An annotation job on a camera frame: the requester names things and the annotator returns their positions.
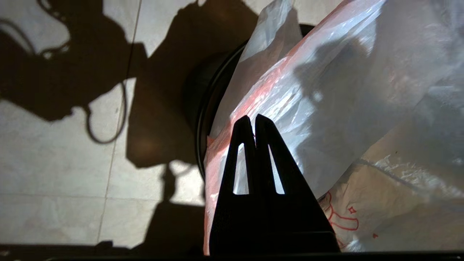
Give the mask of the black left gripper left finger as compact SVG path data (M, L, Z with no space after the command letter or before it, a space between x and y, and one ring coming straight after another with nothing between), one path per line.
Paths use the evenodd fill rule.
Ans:
M244 146L248 194L234 193L239 146ZM219 196L210 232L210 251L265 251L265 180L251 120L240 118L233 127Z

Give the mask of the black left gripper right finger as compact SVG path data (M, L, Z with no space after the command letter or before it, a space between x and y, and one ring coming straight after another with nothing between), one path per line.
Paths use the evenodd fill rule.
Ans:
M276 125L259 114L255 132L256 185L272 251L338 251L333 228Z

